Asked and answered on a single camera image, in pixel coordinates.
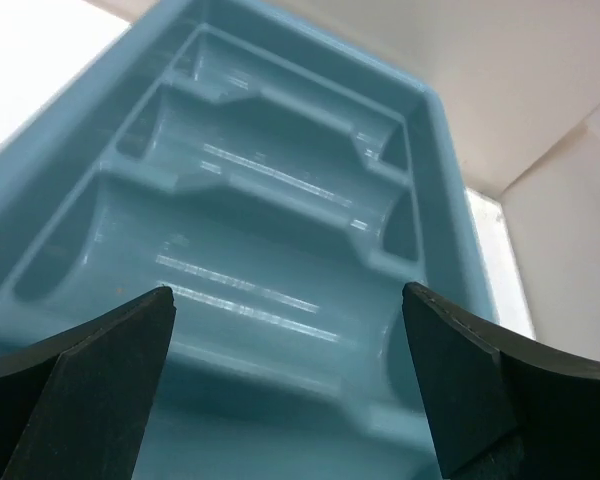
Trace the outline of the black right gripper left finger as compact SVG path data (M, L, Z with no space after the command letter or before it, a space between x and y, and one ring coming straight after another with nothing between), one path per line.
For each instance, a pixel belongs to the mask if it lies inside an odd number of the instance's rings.
M129 479L175 321L155 288L0 356L0 479Z

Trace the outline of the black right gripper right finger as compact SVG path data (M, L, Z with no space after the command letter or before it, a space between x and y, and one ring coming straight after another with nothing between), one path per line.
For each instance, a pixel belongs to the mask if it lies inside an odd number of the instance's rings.
M476 316L416 282L406 335L445 479L600 479L600 362Z

